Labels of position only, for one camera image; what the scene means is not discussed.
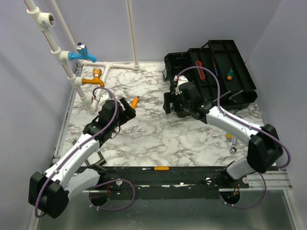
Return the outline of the yellow black electric screwdriver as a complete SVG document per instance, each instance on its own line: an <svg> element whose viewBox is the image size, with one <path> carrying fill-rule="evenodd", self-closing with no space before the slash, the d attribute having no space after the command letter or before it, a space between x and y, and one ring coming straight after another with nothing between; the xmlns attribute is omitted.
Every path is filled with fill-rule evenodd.
<svg viewBox="0 0 307 230"><path fill-rule="evenodd" d="M131 108L135 109L137 107L137 104L139 102L140 97L137 96L133 99L132 103L131 103Z"/></svg>

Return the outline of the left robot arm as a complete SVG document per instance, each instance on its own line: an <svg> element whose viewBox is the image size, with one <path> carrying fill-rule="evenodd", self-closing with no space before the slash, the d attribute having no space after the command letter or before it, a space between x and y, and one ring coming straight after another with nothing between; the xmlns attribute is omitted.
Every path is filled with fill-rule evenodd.
<svg viewBox="0 0 307 230"><path fill-rule="evenodd" d="M136 116L135 98L132 104L121 98L107 100L98 115L84 127L73 147L44 173L35 172L29 182L28 202L35 208L35 216L60 216L69 201L87 188L102 189L106 177L98 167L90 165L77 173L81 165L109 139L123 124Z"/></svg>

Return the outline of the black plastic toolbox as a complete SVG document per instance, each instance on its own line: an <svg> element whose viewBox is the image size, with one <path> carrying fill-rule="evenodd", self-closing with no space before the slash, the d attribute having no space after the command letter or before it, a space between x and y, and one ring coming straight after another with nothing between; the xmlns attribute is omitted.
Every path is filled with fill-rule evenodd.
<svg viewBox="0 0 307 230"><path fill-rule="evenodd" d="M215 74L212 56L218 76ZM203 67L195 65L200 60ZM194 66L183 75L193 82L203 99L216 102L220 90L221 107L227 111L243 110L258 97L256 86L234 40L209 40L200 48L190 48L186 52L169 53L164 57L163 79L170 82L170 91L175 92L177 80L174 77L182 70ZM203 69L206 80L201 81L197 69ZM233 68L234 77L227 80L228 71Z"/></svg>

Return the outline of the blue handle screwdriver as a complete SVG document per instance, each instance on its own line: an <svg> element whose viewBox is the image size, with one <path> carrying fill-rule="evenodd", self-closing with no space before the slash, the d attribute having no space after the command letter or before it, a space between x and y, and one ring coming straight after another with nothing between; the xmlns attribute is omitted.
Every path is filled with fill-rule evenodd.
<svg viewBox="0 0 307 230"><path fill-rule="evenodd" d="M215 74L216 74L216 76L218 76L218 70L217 70L217 67L216 67L216 64L215 64L213 56L212 56L212 61L213 61L213 66L214 66Z"/></svg>

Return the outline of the green stubby screwdriver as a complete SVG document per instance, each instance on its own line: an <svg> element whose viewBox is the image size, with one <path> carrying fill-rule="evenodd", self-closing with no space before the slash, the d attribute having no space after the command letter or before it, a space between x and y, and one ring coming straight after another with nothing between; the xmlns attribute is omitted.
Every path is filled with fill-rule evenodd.
<svg viewBox="0 0 307 230"><path fill-rule="evenodd" d="M228 81L231 81L231 80L233 79L233 77L234 77L234 70L233 70L233 68L231 68L231 69L228 71L228 73L227 73L226 79L227 79Z"/></svg>

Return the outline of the red black utility knife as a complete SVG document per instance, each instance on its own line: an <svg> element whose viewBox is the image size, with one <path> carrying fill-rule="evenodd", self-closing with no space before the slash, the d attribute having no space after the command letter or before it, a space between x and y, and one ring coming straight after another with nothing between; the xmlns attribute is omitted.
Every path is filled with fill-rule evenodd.
<svg viewBox="0 0 307 230"><path fill-rule="evenodd" d="M198 67L203 67L203 64L200 60L196 60L195 65L198 66ZM206 76L205 76L203 69L198 68L197 71L198 71L198 75L200 77L200 80L205 81Z"/></svg>

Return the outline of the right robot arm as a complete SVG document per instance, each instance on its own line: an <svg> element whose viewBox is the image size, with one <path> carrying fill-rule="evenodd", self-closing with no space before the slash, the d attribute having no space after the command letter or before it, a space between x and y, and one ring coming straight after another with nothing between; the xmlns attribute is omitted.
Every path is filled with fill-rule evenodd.
<svg viewBox="0 0 307 230"><path fill-rule="evenodd" d="M171 106L178 117L190 115L234 135L247 146L247 156L230 163L221 172L221 183L227 188L233 187L247 174L265 173L283 154L274 126L259 126L229 114L212 101L202 99L192 82L180 84L176 92L164 93L166 114L171 112Z"/></svg>

